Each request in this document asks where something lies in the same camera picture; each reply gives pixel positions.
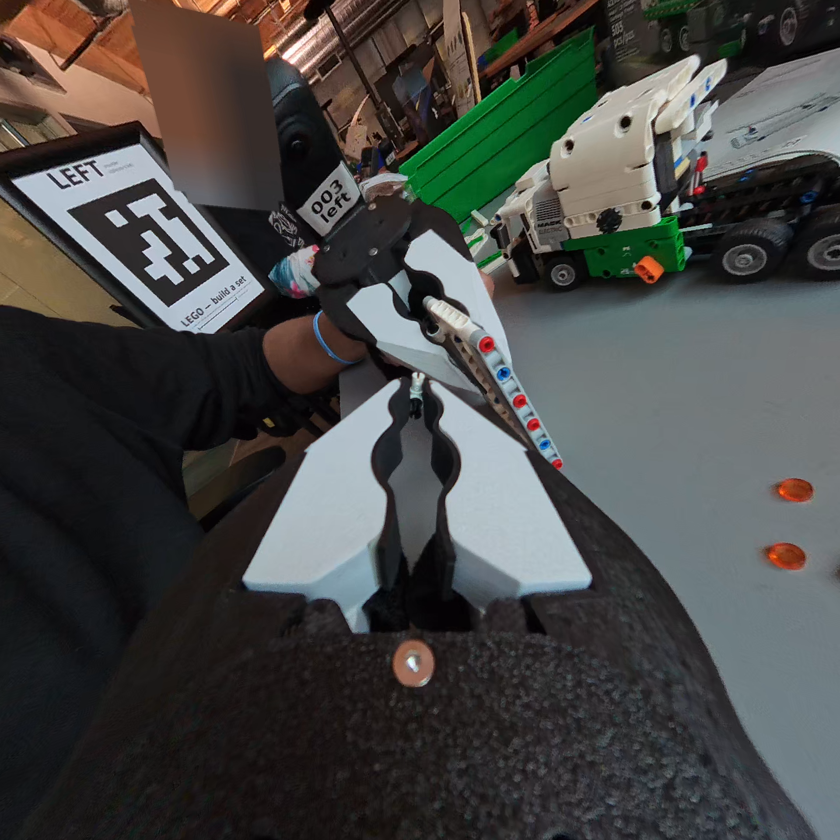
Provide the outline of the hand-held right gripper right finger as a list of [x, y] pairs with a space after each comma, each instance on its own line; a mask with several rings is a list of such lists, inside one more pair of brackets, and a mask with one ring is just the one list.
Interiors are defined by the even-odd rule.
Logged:
[[438, 383], [437, 429], [455, 448], [444, 492], [452, 588], [484, 612], [499, 600], [581, 592], [592, 573], [541, 482], [531, 452]]

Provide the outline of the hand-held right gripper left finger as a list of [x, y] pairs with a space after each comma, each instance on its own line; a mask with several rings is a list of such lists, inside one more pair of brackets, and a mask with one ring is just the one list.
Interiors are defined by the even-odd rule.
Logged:
[[243, 583], [251, 592], [334, 602], [352, 632], [368, 632], [364, 605], [382, 586], [375, 546], [387, 493], [373, 449], [392, 427], [390, 381], [311, 444], [270, 521]]

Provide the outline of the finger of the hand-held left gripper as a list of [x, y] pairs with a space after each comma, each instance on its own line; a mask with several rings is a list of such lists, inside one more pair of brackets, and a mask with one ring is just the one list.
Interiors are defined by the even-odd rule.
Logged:
[[471, 259], [428, 230], [411, 241], [403, 262], [417, 305], [441, 333], [490, 370], [510, 366], [507, 335]]
[[477, 379], [463, 361], [456, 360], [455, 342], [424, 307], [427, 297], [440, 297], [433, 278], [395, 275], [354, 291], [346, 309], [360, 339], [386, 361], [423, 373], [450, 390], [477, 396]]

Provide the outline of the grey lego beam with pins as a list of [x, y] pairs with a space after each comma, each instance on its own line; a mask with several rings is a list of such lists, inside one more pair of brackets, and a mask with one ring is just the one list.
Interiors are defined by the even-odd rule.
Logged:
[[456, 359], [478, 384], [489, 406], [521, 441], [554, 469], [564, 460], [516, 376], [501, 342], [450, 303], [425, 297], [423, 306], [451, 346]]

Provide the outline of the person's left forearm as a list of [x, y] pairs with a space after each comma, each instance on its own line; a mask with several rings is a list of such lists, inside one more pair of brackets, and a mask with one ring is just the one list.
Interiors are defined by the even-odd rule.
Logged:
[[[329, 385], [348, 366], [320, 348], [313, 317], [202, 335], [118, 328], [2, 307], [2, 482], [126, 487], [180, 480], [187, 450], [227, 442], [247, 421]], [[345, 360], [361, 342], [322, 315]]]

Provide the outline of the pile of white lego pieces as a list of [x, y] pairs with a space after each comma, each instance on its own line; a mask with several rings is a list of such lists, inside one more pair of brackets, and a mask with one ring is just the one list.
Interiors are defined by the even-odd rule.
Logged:
[[494, 236], [495, 224], [479, 210], [470, 212], [469, 218], [460, 226], [469, 256], [479, 268], [496, 262], [502, 256], [502, 248]]

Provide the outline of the white and green lego truck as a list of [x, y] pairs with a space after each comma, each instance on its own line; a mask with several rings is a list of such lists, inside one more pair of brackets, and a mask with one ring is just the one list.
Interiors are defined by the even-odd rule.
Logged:
[[839, 162], [765, 164], [711, 183], [704, 149], [728, 71], [692, 56], [607, 92], [516, 181], [493, 235], [515, 282], [652, 285], [706, 259], [747, 284], [780, 270], [839, 277]]

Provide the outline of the dark lego box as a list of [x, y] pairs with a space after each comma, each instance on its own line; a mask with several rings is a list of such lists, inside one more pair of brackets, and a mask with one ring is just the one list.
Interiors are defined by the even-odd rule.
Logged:
[[771, 67], [838, 47], [838, 1], [605, 2], [613, 88], [691, 55], [701, 65]]

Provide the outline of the lego instruction booklet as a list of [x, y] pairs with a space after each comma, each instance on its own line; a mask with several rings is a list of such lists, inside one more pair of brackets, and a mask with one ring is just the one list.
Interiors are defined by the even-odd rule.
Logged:
[[713, 94], [707, 183], [803, 156], [839, 162], [839, 49], [730, 72]]

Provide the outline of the blue wristband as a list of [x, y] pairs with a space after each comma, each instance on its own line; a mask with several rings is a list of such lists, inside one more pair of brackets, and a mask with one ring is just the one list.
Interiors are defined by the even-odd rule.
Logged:
[[318, 342], [318, 345], [320, 346], [320, 348], [328, 355], [328, 357], [330, 357], [330, 359], [332, 361], [337, 362], [341, 365], [353, 366], [353, 365], [356, 365], [356, 364], [360, 363], [362, 361], [362, 359], [345, 360], [345, 359], [341, 358], [339, 355], [337, 355], [332, 350], [332, 348], [329, 346], [327, 341], [322, 336], [322, 331], [320, 329], [320, 321], [321, 321], [322, 315], [323, 315], [323, 312], [318, 311], [314, 315], [313, 320], [312, 320], [312, 328], [313, 328], [314, 336], [315, 336], [316, 341]]

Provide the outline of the green plastic bins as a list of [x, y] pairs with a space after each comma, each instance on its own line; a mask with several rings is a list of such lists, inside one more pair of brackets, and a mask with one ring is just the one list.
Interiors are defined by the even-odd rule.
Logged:
[[458, 223], [550, 155], [596, 102], [594, 29], [528, 63], [401, 165], [410, 195]]

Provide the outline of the black framed marker sign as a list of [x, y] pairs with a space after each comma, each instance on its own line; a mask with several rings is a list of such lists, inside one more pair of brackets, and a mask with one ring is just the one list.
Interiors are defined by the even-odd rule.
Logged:
[[1, 187], [140, 327], [242, 329], [277, 298], [206, 209], [175, 189], [141, 122], [6, 150]]

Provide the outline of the person's black clothing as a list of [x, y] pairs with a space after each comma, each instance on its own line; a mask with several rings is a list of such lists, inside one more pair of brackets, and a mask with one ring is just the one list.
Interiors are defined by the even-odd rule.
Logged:
[[89, 729], [136, 627], [192, 557], [183, 454], [2, 451], [2, 838]]

